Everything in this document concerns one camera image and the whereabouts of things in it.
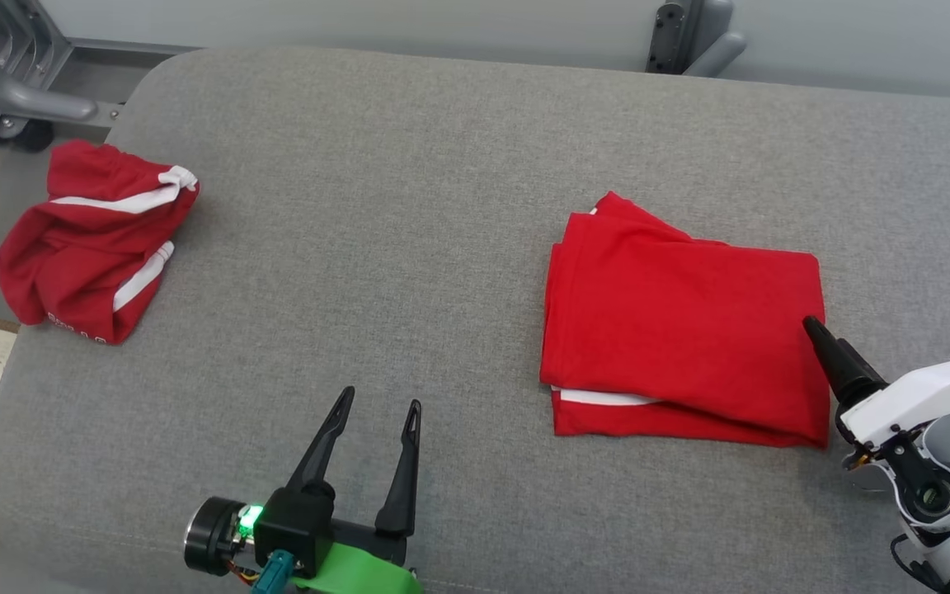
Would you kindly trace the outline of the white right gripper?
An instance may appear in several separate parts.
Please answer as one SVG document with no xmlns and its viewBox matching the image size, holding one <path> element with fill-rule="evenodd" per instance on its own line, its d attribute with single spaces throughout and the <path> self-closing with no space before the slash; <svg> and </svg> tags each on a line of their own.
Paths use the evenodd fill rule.
<svg viewBox="0 0 950 594">
<path fill-rule="evenodd" d="M 950 469 L 950 361 L 913 370 L 887 383 L 842 338 L 815 316 L 802 326 L 839 405 L 836 425 L 854 447 L 844 459 L 859 489 L 890 489 L 900 481 L 887 456 L 897 446 Z"/>
</svg>

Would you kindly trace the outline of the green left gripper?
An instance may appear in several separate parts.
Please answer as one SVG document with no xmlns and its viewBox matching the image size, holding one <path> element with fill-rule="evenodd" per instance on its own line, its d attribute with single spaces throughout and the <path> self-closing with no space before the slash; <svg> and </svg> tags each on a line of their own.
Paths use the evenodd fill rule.
<svg viewBox="0 0 950 594">
<path fill-rule="evenodd" d="M 287 489 L 335 497 L 325 474 L 333 447 L 342 436 L 355 397 L 346 386 L 317 430 L 287 482 Z M 297 593 L 423 593 L 425 587 L 406 566 L 407 538 L 415 533 L 422 406 L 411 401 L 403 423 L 401 454 L 391 488 L 374 519 L 374 528 L 333 520 L 333 541 L 317 574 L 295 573 L 289 591 Z"/>
</svg>

